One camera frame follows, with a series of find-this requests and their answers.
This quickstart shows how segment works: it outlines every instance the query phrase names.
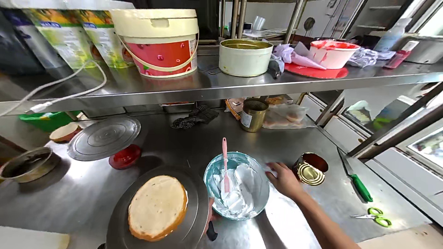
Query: blue bowl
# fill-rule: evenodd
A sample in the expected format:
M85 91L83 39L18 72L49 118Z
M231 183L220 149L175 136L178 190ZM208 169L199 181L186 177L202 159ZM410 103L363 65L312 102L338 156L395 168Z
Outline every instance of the blue bowl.
M246 163L246 164L249 164L255 172L257 172L256 176L260 177L260 179L261 179L262 184L260 186L258 186L258 188L256 188L254 191L251 192L251 194L253 196L253 200L254 200L254 208L252 211L255 212L255 214L253 214L249 217L242 217L242 218L229 217L227 215L224 215L222 212L220 212L217 209L217 206L215 205L215 203L218 202L219 204L222 204L223 201L221 200L221 197L220 197L220 191L218 190L218 187L217 187L216 183L214 182L213 175L220 175L221 169L225 168L224 163L223 163L223 155L222 154L214 157L214 159L212 159L209 162L208 166L206 167L205 175L203 176L203 179L205 181L206 188L208 190L208 195L210 197L214 198L214 204L212 205L212 207L221 216L223 216L227 219L235 220L235 221L248 220L250 218L257 216L261 211L263 211L264 207L268 203L269 181L264 173L263 168L260 166L260 164L255 159L248 156L247 154L243 154L240 152L228 152L227 156L228 156L228 163L227 163L228 169L236 169L237 166L240 165L241 163Z

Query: pink spatula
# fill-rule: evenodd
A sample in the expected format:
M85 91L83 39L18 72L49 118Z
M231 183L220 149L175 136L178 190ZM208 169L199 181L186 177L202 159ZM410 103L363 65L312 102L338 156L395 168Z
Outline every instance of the pink spatula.
M225 163L225 193L229 193L229 178L228 178L228 144L226 138L223 138L222 142L223 148L223 161Z

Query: hand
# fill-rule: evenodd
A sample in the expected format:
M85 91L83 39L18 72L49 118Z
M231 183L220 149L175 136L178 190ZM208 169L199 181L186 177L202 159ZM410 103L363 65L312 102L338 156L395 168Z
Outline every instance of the hand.
M209 222L213 220L213 218L212 218L212 204L213 203L214 203L214 198L210 197L209 198L209 215L208 215L208 220L206 221L205 233L208 230Z
M292 170L284 163L267 163L266 165L277 172L277 178L271 172L266 172L266 176L280 193L289 198L297 198L305 193Z

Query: whipped cream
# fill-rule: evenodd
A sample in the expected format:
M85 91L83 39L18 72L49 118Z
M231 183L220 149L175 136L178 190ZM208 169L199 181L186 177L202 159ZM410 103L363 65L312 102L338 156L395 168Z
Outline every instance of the whipped cream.
M225 192L225 170L220 175L213 175L214 183L221 199L216 198L214 206L223 216L230 218L250 218L257 215L254 203L258 198L257 192L263 184L263 178L258 176L249 164L241 163L236 169L228 169L229 192Z

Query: black knife handle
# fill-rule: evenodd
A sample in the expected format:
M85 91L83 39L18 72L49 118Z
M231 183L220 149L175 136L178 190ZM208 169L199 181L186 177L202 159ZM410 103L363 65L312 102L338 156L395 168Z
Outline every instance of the black knife handle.
M218 236L218 233L216 233L214 231L214 225L212 225L212 221L209 222L209 226L208 226L208 230L206 231L206 235L208 236L210 241L214 241Z

